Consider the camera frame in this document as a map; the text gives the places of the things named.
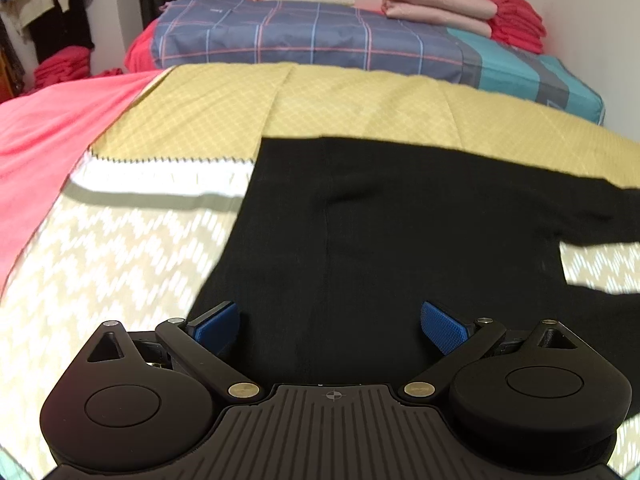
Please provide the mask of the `black pants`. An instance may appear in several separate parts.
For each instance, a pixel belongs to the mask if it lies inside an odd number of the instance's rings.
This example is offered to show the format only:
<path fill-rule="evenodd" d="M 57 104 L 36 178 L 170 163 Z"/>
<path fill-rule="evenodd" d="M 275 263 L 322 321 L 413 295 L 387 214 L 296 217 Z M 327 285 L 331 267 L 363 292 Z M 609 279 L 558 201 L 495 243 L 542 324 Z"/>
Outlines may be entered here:
<path fill-rule="evenodd" d="M 639 299 L 565 281 L 560 246 L 630 243 L 639 195 L 602 179 L 390 142 L 266 139 L 191 308 L 241 311 L 229 363 L 258 384 L 394 384 L 438 358 L 434 301 L 511 330 L 554 318 L 631 382 Z"/>

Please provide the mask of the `beige white chevron bedsheet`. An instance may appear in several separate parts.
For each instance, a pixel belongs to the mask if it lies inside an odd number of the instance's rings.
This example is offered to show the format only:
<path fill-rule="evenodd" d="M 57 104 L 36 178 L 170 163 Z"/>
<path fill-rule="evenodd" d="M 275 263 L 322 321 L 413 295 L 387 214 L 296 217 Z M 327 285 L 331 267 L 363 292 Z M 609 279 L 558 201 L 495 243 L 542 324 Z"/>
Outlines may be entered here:
<path fill-rule="evenodd" d="M 149 330 L 188 313 L 253 169 L 234 159 L 81 159 L 1 297 L 4 478 L 53 468 L 40 408 L 100 323 Z"/>

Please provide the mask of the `yellow patterned blanket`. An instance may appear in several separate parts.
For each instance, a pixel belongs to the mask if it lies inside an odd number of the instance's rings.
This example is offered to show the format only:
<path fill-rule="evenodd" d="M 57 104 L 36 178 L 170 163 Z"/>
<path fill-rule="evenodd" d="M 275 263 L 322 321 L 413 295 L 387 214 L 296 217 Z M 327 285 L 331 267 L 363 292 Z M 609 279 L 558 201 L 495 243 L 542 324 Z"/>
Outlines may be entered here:
<path fill-rule="evenodd" d="M 113 162 L 256 157 L 265 138 L 320 136 L 452 148 L 639 183 L 639 147 L 585 119 L 425 76 L 280 64 L 193 64 L 163 72 L 91 145 Z"/>

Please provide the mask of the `pink red bedsheet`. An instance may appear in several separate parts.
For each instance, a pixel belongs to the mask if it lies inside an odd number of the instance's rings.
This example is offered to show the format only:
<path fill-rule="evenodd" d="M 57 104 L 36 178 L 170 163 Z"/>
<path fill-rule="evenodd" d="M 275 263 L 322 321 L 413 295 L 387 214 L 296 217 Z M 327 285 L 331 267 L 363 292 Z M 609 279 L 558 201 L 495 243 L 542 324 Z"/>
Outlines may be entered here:
<path fill-rule="evenodd" d="M 1 104 L 1 281 L 89 145 L 160 70 L 65 81 Z"/>

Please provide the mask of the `red cloth pile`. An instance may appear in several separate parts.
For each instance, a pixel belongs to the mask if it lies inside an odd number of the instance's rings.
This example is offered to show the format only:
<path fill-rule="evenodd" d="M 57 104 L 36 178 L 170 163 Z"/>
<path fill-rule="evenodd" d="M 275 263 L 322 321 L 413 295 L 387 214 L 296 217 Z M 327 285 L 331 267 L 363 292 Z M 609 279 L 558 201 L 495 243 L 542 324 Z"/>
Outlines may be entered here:
<path fill-rule="evenodd" d="M 34 89 L 89 78 L 90 58 L 91 50 L 86 47 L 73 46 L 58 51 L 34 70 Z"/>

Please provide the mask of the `blue plaid teal mattress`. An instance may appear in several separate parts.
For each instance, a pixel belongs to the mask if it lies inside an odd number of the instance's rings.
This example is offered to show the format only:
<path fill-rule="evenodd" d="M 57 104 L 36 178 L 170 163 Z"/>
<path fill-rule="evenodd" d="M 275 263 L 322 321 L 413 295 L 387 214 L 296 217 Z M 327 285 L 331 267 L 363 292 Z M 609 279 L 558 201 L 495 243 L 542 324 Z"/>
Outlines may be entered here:
<path fill-rule="evenodd" d="M 605 118 L 597 92 L 553 56 L 337 4 L 171 1 L 155 22 L 151 56 L 158 68 L 292 62 L 386 70 L 515 96 L 597 125 Z"/>

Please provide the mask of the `folded red cloth stack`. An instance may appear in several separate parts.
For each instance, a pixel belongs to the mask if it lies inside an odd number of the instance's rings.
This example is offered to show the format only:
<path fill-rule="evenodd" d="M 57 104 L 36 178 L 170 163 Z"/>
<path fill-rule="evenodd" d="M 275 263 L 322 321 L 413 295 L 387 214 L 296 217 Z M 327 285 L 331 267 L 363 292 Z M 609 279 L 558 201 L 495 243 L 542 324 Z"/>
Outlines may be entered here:
<path fill-rule="evenodd" d="M 497 6 L 488 20 L 491 39 L 533 54 L 543 54 L 547 36 L 542 17 L 526 0 L 490 0 Z"/>

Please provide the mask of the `folded pink blanket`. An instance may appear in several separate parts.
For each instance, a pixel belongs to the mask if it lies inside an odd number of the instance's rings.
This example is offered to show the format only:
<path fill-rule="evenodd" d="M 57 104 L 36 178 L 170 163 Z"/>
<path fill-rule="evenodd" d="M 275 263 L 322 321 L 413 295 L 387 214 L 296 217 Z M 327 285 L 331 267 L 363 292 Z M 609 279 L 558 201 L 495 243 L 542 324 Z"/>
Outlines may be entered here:
<path fill-rule="evenodd" d="M 491 37 L 498 6 L 490 0 L 382 0 L 386 18 L 444 26 Z"/>

